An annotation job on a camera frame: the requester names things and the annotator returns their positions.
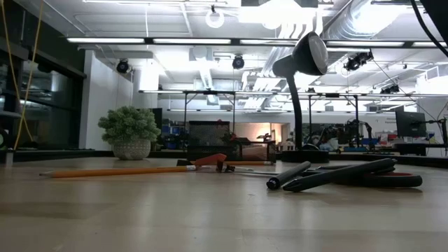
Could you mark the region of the yellow wooden pencil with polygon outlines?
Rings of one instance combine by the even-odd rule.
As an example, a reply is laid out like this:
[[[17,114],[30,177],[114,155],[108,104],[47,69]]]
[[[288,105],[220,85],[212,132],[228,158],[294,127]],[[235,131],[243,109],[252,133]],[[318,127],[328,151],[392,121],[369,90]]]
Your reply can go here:
[[[157,168],[136,168],[136,169],[91,169],[91,170],[73,170],[73,171],[49,171],[39,174],[46,178],[61,179],[88,176],[120,176],[132,174],[153,174],[153,173],[171,173],[171,172],[190,172],[195,171],[195,165],[179,167],[157,167]]]

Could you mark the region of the red black handled scissors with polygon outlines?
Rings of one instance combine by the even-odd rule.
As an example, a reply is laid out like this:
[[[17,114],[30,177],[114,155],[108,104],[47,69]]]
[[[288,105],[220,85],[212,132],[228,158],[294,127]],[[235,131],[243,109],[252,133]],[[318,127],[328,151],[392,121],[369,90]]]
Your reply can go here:
[[[343,186],[358,186],[369,188],[413,188],[419,187],[423,183],[423,179],[419,175],[394,172],[394,167],[385,168],[371,174],[353,176],[351,178],[343,178],[335,180],[336,183]],[[299,177],[310,176],[318,173],[329,172],[324,170],[307,169]],[[277,175],[272,172],[252,171],[244,174],[255,175]]]

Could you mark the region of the black mesh desk organizer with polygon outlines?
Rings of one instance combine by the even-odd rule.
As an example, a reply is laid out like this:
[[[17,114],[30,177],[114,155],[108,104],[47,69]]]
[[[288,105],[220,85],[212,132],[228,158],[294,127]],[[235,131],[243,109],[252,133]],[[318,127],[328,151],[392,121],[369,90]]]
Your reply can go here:
[[[196,160],[224,154],[229,161],[267,161],[275,163],[274,141],[251,141],[230,131],[228,121],[190,121],[187,159]]]

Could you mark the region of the black gooseneck desk lamp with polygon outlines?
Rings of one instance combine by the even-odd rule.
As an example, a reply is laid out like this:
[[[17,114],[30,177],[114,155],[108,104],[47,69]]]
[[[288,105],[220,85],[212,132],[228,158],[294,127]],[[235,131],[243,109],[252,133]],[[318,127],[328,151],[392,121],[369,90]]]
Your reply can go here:
[[[321,37],[314,31],[303,36],[295,45],[291,54],[273,63],[275,76],[286,79],[293,104],[295,123],[295,147],[281,154],[283,162],[327,163],[330,161],[327,151],[317,148],[304,149],[302,143],[302,108],[298,89],[295,84],[297,72],[308,76],[323,76],[328,71],[328,50]]]

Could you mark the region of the ceiling light strip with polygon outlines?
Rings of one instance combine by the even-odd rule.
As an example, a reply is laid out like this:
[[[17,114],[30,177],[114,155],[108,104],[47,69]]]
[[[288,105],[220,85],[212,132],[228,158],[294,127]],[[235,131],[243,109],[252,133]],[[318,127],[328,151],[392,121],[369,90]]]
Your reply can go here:
[[[125,44],[145,43],[143,38],[67,38],[70,43],[93,43],[93,44]]]
[[[404,42],[396,41],[328,41],[327,46],[353,46],[353,47],[400,47]]]
[[[231,44],[230,39],[219,38],[154,38],[154,44]]]

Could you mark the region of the green artificial potted plant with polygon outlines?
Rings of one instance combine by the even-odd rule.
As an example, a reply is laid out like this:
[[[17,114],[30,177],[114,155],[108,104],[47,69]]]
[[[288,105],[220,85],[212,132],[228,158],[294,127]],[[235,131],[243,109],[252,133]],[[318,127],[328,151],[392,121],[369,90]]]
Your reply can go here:
[[[102,140],[111,145],[119,160],[143,160],[161,134],[155,115],[149,108],[122,106],[109,110],[97,123],[103,129]]]

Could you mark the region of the black computer monitor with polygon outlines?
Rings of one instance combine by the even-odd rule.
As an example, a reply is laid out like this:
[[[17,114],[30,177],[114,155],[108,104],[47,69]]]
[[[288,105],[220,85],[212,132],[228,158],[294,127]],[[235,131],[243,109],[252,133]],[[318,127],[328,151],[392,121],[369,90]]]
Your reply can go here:
[[[426,136],[426,117],[424,113],[396,111],[395,119],[399,137]]]

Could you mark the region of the black metal rig frame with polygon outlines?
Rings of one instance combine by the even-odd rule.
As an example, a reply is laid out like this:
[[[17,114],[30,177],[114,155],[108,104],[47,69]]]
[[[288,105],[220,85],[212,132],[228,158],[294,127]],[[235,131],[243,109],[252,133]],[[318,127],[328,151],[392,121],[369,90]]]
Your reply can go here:
[[[356,140],[357,143],[359,143],[359,110],[358,110],[358,94],[350,94],[350,93],[323,93],[323,92],[316,92],[315,94],[308,94],[308,112],[309,112],[309,133],[312,133],[312,106],[314,105],[314,102],[312,102],[312,97],[317,96],[318,100],[322,98],[344,98],[348,101],[350,105],[352,105],[355,108],[355,120],[356,120]]]
[[[232,112],[232,121],[235,122],[235,102],[236,102],[236,92],[235,91],[224,91],[224,90],[184,90],[181,92],[182,94],[185,95],[185,101],[184,101],[184,121],[186,121],[186,114],[187,114],[187,106],[188,103],[190,102],[190,100],[188,100],[188,95],[189,94],[194,94],[193,99],[197,96],[197,95],[223,95],[224,97],[226,97],[229,102],[232,105],[232,110],[225,110],[225,112]]]

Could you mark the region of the silver ventilation duct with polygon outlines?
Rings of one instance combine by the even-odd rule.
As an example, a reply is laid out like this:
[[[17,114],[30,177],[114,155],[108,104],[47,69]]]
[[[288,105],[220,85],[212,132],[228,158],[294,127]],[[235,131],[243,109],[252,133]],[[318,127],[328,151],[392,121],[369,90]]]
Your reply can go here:
[[[325,28],[328,40],[371,39],[391,25],[406,6],[376,3],[378,0],[351,0],[347,7]]]

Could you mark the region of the black aluminium table frame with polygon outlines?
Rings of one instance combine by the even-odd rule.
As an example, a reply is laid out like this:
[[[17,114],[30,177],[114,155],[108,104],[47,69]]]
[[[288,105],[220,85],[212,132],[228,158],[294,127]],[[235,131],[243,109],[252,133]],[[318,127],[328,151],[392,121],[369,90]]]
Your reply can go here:
[[[109,150],[17,150],[13,152],[15,162],[31,162],[40,160],[61,160],[71,158],[112,158]],[[149,158],[174,158],[195,160],[184,152],[152,152]],[[361,153],[329,154],[328,161],[374,161],[382,158],[393,158],[399,165],[448,169],[448,157],[423,157],[409,155],[374,155]]]

